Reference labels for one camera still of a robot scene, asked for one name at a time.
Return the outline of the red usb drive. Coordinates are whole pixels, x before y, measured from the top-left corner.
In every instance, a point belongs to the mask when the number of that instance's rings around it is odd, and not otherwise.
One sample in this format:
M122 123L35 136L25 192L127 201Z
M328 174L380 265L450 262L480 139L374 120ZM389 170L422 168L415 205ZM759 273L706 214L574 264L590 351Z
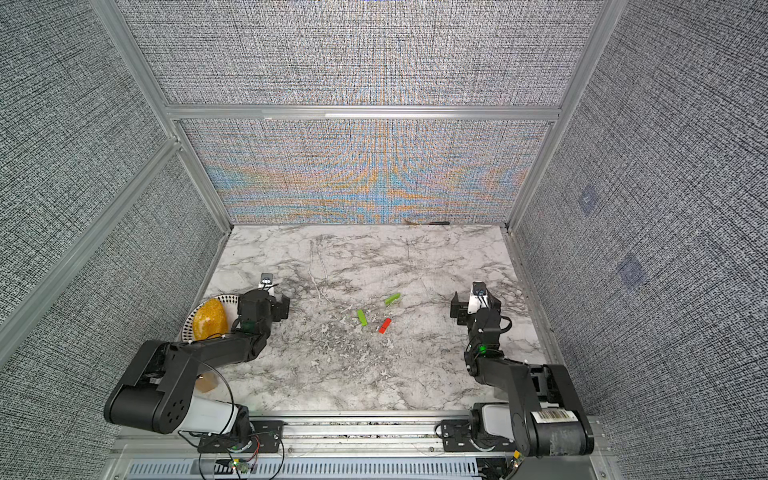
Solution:
M384 333L387 331L387 329L389 328L389 326L391 325L391 323L392 323L392 319L391 319L391 318L386 318L386 319L385 319L385 320L382 322L382 324L380 325L380 327L379 327L379 329L378 329L378 332L379 332L380 334L384 334Z

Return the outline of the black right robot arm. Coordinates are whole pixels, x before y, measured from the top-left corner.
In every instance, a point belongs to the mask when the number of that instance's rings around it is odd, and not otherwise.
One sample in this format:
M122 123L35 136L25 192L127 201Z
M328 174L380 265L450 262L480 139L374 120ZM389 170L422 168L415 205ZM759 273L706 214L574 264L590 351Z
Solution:
M566 367L507 358L500 338L513 322L501 306L483 282L472 284L468 300L457 295L451 300L450 317L467 328L463 358L468 374L502 391L505 400L474 404L466 424L442 422L444 448L524 457L592 454L594 434Z

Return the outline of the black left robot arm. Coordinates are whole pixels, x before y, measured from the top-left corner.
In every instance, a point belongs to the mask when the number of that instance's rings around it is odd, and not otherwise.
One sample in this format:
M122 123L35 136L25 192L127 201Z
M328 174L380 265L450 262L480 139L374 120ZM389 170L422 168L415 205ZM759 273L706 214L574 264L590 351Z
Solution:
M265 349L272 324L289 317L291 299L272 288L238 296L230 332L192 342L144 342L104 405L106 422L158 434L178 430L228 434L244 410L230 401L195 401L199 376L223 366L255 360Z

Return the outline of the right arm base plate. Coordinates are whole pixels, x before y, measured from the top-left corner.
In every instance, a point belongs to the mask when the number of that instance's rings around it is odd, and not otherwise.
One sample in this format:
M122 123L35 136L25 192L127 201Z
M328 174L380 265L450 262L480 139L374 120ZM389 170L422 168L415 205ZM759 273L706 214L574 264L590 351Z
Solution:
M443 420L435 429L445 452L513 452L515 443L506 437L489 434L470 420Z

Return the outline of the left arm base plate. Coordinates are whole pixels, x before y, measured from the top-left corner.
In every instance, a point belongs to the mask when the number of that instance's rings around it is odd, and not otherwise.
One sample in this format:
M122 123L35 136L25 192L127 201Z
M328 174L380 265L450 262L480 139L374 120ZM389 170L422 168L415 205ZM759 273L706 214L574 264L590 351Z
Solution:
M236 424L224 434L205 434L197 445L198 453L278 453L285 423L279 420Z

